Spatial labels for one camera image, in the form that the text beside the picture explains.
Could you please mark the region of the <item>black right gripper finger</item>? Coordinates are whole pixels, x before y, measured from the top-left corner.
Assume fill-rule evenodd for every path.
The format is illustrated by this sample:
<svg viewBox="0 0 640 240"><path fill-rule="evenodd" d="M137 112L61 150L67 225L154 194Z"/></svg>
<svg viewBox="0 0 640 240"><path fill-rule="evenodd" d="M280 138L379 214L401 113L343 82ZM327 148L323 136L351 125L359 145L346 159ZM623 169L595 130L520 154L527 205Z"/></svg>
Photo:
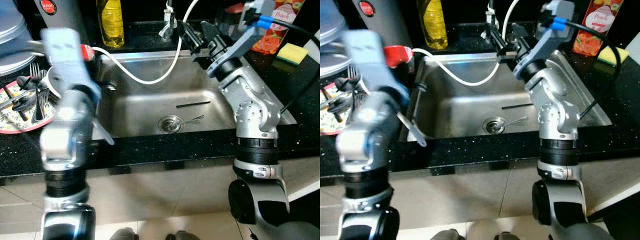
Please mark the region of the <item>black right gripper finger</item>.
<svg viewBox="0 0 640 240"><path fill-rule="evenodd" d="M518 23L512 23L510 25L512 30L510 43L518 46L529 46L528 38L530 35L528 34L526 28Z"/></svg>
<svg viewBox="0 0 640 240"><path fill-rule="evenodd" d="M208 47L219 46L220 31L218 30L217 26L207 21L201 21L200 25L202 27L204 43Z"/></svg>
<svg viewBox="0 0 640 240"><path fill-rule="evenodd" d="M493 23L486 23L486 38L497 53L506 53L506 41Z"/></svg>
<svg viewBox="0 0 640 240"><path fill-rule="evenodd" d="M199 54L202 49L202 38L188 22L177 22L178 34L183 45L187 46L190 54Z"/></svg>

